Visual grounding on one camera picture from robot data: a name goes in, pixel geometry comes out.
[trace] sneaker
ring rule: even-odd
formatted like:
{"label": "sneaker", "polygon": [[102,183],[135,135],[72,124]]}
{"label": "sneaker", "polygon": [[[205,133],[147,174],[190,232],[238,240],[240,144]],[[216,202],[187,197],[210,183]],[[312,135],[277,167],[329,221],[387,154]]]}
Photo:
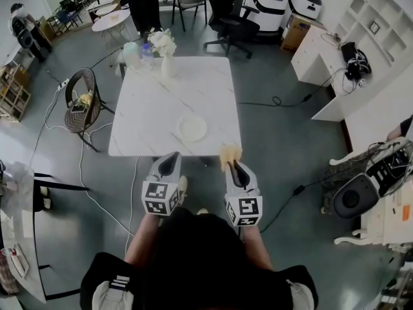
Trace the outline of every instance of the sneaker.
{"label": "sneaker", "polygon": [[183,201],[186,197],[186,190],[188,189],[188,179],[185,176],[181,176],[178,183],[178,192],[179,192],[179,205],[183,204]]}
{"label": "sneaker", "polygon": [[47,198],[49,196],[49,189],[45,186],[40,186],[40,194]]}
{"label": "sneaker", "polygon": [[196,213],[197,215],[199,215],[199,214],[208,214],[208,211],[205,209],[205,208],[202,208],[200,211],[198,211],[197,213]]}
{"label": "sneaker", "polygon": [[52,207],[52,201],[51,201],[51,199],[44,198],[44,199],[43,199],[43,207],[44,207],[45,209],[50,209],[50,208]]}

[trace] white plate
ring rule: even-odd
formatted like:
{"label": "white plate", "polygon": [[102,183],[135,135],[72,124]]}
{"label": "white plate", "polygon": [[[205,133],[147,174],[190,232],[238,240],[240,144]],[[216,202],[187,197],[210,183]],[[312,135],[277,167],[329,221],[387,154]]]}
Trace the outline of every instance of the white plate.
{"label": "white plate", "polygon": [[178,121],[177,133],[186,142],[199,141],[207,133],[206,121],[198,115],[186,115]]}

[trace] flower vase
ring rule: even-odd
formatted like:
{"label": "flower vase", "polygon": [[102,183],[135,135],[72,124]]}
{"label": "flower vase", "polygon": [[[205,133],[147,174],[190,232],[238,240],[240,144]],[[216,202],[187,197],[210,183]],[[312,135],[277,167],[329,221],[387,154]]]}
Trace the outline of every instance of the flower vase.
{"label": "flower vase", "polygon": [[172,78],[176,76],[176,66],[174,57],[166,55],[161,64],[161,73],[163,78]]}

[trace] concrete floor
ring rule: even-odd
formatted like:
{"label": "concrete floor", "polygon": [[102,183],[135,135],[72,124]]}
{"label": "concrete floor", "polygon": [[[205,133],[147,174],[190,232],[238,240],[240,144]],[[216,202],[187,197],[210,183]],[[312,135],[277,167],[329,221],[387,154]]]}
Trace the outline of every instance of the concrete floor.
{"label": "concrete floor", "polygon": [[[176,56],[203,56],[202,44],[216,39],[216,33],[203,23],[199,12],[191,27],[193,12],[185,12],[186,33],[179,16],[172,27],[177,43]],[[162,24],[170,26],[170,12],[161,13]],[[137,38],[132,21],[129,32]],[[237,101],[269,102],[278,95],[285,103],[301,100],[315,87],[299,83],[290,64],[292,55],[277,46],[248,47],[254,55],[245,59],[244,53],[233,48],[229,59]],[[222,55],[223,49],[211,46],[209,51]],[[70,78],[81,67],[91,67],[105,56],[100,34],[86,28],[69,34],[54,43],[54,51],[46,63],[37,66],[30,85],[32,98],[21,124],[0,120],[0,149],[3,159],[28,163],[47,106],[53,99],[57,83],[47,74]],[[94,68],[101,97],[115,109],[121,78],[115,68],[102,61]],[[346,154],[343,134],[338,123],[312,121],[311,117],[328,101],[324,90],[296,108],[265,108],[238,106],[239,125],[243,142],[243,162],[256,174],[265,201],[261,227],[277,213],[284,201],[300,184],[316,181],[326,169],[330,158]],[[60,95],[48,124],[63,125],[65,101]],[[93,129],[110,123],[113,115],[103,112]],[[93,135],[94,145],[101,150],[85,151],[83,181],[99,203],[124,225],[130,216],[130,186],[136,158],[110,157],[108,144],[111,127]],[[43,130],[33,168],[49,173],[57,180],[79,185],[81,141],[63,129]],[[141,182],[152,164],[141,158],[137,168],[134,193],[135,231],[143,217]],[[227,219],[223,208],[225,181],[214,166],[205,167],[196,158],[184,158],[183,174],[188,176],[189,190],[185,206],[196,211],[202,207]],[[52,191],[54,207],[35,216],[39,264],[50,264],[54,271],[42,272],[47,294],[79,287],[92,258],[99,251],[123,257],[126,233],[84,192]],[[362,309],[378,291],[391,253],[381,246],[334,245],[333,239],[349,234],[352,221],[320,215],[321,187],[309,187],[295,197],[278,220],[263,235],[276,269],[291,265],[307,266],[316,283],[320,310]],[[27,309],[80,309],[79,295],[49,301],[46,305],[22,292],[19,299]]]}

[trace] black backpack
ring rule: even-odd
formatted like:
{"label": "black backpack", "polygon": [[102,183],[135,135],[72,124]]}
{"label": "black backpack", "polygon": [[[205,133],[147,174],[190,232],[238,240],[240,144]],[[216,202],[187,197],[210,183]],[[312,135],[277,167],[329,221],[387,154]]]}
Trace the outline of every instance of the black backpack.
{"label": "black backpack", "polygon": [[12,31],[17,41],[23,48],[30,48],[33,44],[33,37],[25,25],[25,19],[14,16],[12,19]]}

